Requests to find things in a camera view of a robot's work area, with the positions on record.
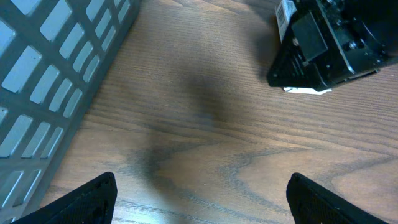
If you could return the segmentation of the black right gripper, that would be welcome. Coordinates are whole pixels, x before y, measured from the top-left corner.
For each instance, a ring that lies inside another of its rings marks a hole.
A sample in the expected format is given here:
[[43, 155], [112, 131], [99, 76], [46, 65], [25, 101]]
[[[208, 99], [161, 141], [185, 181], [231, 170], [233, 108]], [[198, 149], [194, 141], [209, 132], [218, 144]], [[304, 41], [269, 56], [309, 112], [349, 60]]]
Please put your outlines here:
[[293, 2], [270, 86], [323, 91], [397, 63], [397, 0]]

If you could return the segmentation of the white Panadol box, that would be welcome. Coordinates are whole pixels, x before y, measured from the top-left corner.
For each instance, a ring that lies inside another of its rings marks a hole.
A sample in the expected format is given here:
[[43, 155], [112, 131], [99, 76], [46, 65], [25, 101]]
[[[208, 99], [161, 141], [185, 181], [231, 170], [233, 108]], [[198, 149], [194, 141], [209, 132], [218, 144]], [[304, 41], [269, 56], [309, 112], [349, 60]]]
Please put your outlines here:
[[[293, 0], [281, 0], [278, 6], [275, 7], [275, 14], [277, 18], [277, 26], [279, 31], [280, 42], [283, 42], [285, 32], [288, 28], [290, 18], [297, 11]], [[283, 87], [286, 93], [302, 93], [309, 95], [323, 95], [331, 92], [332, 89], [323, 91], [316, 91], [313, 88], [299, 88], [299, 87]]]

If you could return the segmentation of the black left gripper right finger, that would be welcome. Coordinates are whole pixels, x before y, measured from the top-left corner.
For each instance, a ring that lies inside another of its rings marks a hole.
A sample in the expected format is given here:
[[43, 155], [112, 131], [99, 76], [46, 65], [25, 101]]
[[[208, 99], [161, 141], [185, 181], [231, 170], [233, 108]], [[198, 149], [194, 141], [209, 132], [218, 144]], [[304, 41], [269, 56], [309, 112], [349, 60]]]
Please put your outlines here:
[[287, 184], [286, 197], [295, 223], [384, 223], [297, 172]]

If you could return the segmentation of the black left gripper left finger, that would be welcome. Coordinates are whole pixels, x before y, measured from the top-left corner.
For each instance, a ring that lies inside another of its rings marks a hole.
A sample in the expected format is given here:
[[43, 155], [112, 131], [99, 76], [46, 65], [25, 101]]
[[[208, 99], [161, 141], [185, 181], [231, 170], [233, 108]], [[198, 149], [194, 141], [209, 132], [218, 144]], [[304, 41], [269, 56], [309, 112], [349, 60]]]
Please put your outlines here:
[[117, 194], [114, 174], [105, 172], [15, 222], [17, 224], [111, 223]]

